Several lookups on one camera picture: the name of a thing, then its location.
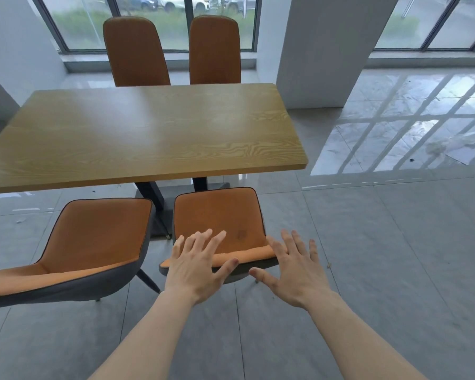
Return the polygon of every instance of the white car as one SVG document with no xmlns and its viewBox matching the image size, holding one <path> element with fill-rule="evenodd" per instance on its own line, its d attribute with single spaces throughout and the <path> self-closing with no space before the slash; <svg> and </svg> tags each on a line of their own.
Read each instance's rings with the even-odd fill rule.
<svg viewBox="0 0 475 380">
<path fill-rule="evenodd" d="M 184 9 L 185 0 L 160 0 L 160 5 L 166 12 L 172 12 L 174 9 Z M 193 10 L 196 12 L 205 12 L 209 10 L 209 0 L 192 0 Z"/>
</svg>

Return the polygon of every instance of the black chair leg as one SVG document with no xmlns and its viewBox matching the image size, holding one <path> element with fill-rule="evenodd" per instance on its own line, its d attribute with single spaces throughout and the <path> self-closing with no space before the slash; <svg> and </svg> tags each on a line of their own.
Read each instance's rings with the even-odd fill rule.
<svg viewBox="0 0 475 380">
<path fill-rule="evenodd" d="M 139 270 L 137 273 L 137 277 L 141 279 L 143 283 L 145 283 L 148 287 L 152 288 L 156 293 L 160 293 L 160 288 L 155 284 L 150 276 L 148 276 L 142 269 Z"/>
</svg>

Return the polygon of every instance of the wood grain pattern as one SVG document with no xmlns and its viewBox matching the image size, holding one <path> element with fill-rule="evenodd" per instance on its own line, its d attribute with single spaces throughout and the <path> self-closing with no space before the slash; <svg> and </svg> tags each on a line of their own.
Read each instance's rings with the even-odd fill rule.
<svg viewBox="0 0 475 380">
<path fill-rule="evenodd" d="M 37 91 L 0 134 L 0 193 L 303 169 L 273 84 Z"/>
</svg>

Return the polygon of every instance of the orange chair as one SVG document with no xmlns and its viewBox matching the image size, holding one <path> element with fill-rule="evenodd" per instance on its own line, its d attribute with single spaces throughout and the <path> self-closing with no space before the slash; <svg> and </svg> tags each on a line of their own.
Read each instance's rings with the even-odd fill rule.
<svg viewBox="0 0 475 380">
<path fill-rule="evenodd" d="M 232 18 L 194 18 L 188 53 L 190 84 L 241 83 L 239 28 Z"/>
<path fill-rule="evenodd" d="M 104 22 L 104 42 L 117 87 L 171 85 L 155 25 L 142 17 Z"/>
<path fill-rule="evenodd" d="M 237 257 L 239 265 L 226 283 L 240 280 L 252 267 L 269 268 L 278 264 L 266 241 L 262 212 L 257 193 L 248 187 L 216 189 L 181 194 L 174 204 L 173 240 L 195 232 L 213 230 L 213 236 L 222 230 L 227 236 L 213 256 L 213 271 L 224 262 Z M 169 272 L 170 261 L 159 265 L 162 274 Z"/>
<path fill-rule="evenodd" d="M 160 293 L 141 270 L 154 213 L 151 200 L 145 198 L 70 202 L 38 262 L 0 270 L 0 307 L 99 300 L 135 275 Z"/>
</svg>

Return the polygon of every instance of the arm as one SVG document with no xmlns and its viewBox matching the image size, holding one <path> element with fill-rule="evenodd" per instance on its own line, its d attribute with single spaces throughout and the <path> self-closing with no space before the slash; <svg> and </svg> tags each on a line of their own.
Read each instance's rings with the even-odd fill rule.
<svg viewBox="0 0 475 380">
<path fill-rule="evenodd" d="M 308 251 L 295 230 L 292 236 L 282 230 L 282 238 L 288 252 L 268 236 L 280 279 L 259 268 L 250 274 L 288 304 L 308 311 L 345 380 L 426 379 L 331 291 L 314 240 Z"/>
<path fill-rule="evenodd" d="M 229 260 L 218 272 L 212 272 L 212 256 L 225 238 L 225 232 L 213 237 L 202 250 L 211 233 L 211 230 L 203 234 L 197 232 L 188 237 L 184 245 L 183 236 L 178 238 L 173 246 L 165 291 L 90 380 L 167 378 L 174 350 L 192 307 L 220 289 L 238 265 L 237 259 Z"/>
</svg>

